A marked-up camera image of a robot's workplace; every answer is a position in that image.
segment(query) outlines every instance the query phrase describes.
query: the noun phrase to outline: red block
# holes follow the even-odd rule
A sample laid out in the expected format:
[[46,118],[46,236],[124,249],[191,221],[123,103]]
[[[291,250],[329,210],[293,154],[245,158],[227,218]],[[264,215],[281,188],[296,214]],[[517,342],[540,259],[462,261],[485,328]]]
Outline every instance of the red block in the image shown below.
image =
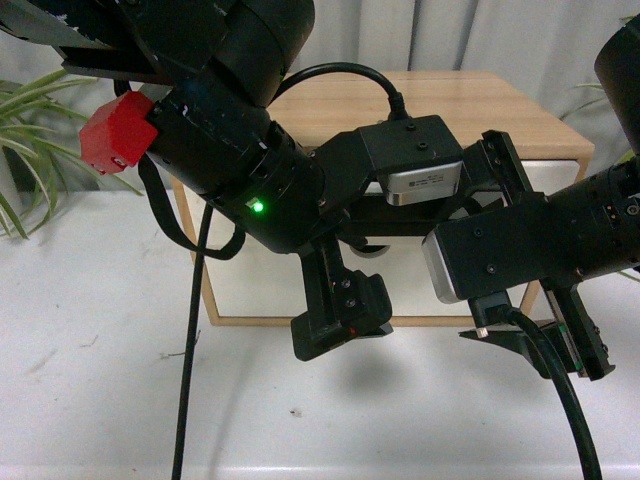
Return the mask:
[[103,105],[80,130],[82,160],[101,174],[134,167],[158,136],[145,117],[153,102],[127,92]]

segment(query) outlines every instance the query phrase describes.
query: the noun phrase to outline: potted plant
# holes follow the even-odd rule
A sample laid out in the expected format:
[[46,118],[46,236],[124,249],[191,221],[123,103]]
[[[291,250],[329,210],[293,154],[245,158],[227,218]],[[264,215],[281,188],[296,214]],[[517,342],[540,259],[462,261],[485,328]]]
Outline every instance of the potted plant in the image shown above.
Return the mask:
[[[0,80],[0,236],[17,234],[26,239],[49,221],[56,213],[59,193],[68,191],[69,175],[88,174],[101,180],[63,140],[65,129],[87,118],[51,96],[95,81],[67,78],[63,70],[25,85]],[[72,165],[75,172],[64,164]],[[18,187],[22,188],[16,188],[16,178],[21,179]],[[140,194],[124,180],[112,178]],[[28,193],[23,195],[24,203],[20,189]]]

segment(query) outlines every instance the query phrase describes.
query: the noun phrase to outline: black cylinder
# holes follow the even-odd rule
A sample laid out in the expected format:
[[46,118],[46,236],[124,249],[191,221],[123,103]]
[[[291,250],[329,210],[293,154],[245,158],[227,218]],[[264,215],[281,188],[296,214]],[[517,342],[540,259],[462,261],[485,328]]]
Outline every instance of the black cylinder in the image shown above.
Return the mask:
[[549,197],[558,240],[583,279],[640,265],[640,157]]
[[611,37],[595,70],[631,148],[640,154],[640,15]]
[[266,107],[313,28],[312,0],[240,0],[229,10],[229,29],[215,61],[241,85],[254,105]]

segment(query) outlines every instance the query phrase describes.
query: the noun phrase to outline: white curtain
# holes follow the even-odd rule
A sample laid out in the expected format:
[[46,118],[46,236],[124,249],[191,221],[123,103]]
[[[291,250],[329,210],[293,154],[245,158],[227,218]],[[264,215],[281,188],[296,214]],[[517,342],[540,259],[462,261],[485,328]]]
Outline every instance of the white curtain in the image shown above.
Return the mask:
[[[316,24],[293,70],[352,61],[380,70],[489,70],[560,116],[599,92],[593,62],[640,0],[315,0]],[[60,63],[48,47],[0,33],[0,78],[26,81]],[[106,84],[79,108],[111,96]],[[601,102],[566,119],[596,144],[589,172],[629,147]]]

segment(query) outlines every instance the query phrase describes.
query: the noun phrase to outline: bolt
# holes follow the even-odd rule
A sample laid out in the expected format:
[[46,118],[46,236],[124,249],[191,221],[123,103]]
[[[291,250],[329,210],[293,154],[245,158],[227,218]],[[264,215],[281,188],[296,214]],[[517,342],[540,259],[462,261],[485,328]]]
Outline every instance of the bolt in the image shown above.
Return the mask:
[[629,205],[627,207],[627,215],[635,217],[638,213],[640,213],[640,207],[638,205]]

